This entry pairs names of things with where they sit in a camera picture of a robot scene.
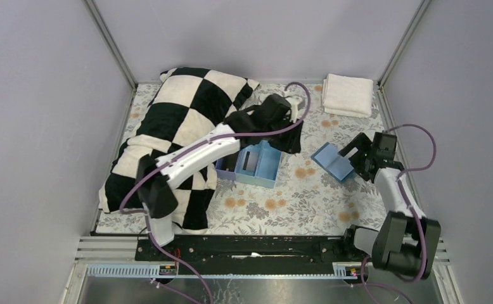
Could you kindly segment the teal card holder wallet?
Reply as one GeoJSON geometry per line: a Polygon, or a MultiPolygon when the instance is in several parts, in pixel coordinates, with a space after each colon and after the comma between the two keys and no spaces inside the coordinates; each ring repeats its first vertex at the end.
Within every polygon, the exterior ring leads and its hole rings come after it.
{"type": "Polygon", "coordinates": [[[339,155],[337,147],[330,142],[322,145],[311,159],[340,183],[354,171],[350,160],[339,155]]]}

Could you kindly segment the white credit card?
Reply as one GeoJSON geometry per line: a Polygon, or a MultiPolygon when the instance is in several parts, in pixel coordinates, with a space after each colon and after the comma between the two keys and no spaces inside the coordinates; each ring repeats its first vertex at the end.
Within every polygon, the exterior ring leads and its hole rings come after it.
{"type": "Polygon", "coordinates": [[[257,169],[259,156],[260,156],[259,152],[247,151],[245,153],[245,158],[244,158],[242,169],[244,171],[248,171],[248,172],[255,172],[257,169]]]}

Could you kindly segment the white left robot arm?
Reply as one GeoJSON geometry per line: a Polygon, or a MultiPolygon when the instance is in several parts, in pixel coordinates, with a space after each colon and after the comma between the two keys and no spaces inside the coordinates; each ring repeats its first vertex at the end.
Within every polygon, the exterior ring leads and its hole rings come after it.
{"type": "Polygon", "coordinates": [[[261,104],[232,112],[206,136],[176,152],[155,160],[142,157],[136,190],[154,245],[174,240],[176,188],[209,164],[261,141],[284,153],[299,153],[301,127],[310,106],[310,96],[272,94],[261,104]]]}

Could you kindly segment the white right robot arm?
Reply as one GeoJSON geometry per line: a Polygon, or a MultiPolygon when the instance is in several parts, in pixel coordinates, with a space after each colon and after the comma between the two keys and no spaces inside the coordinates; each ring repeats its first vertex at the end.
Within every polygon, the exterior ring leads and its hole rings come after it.
{"type": "Polygon", "coordinates": [[[378,230],[351,225],[343,243],[350,251],[368,254],[374,268],[416,282],[430,275],[441,226],[411,196],[407,171],[395,160],[396,148],[395,135],[377,132],[370,139],[361,132],[338,152],[350,160],[360,178],[375,186],[387,211],[378,230]]]}

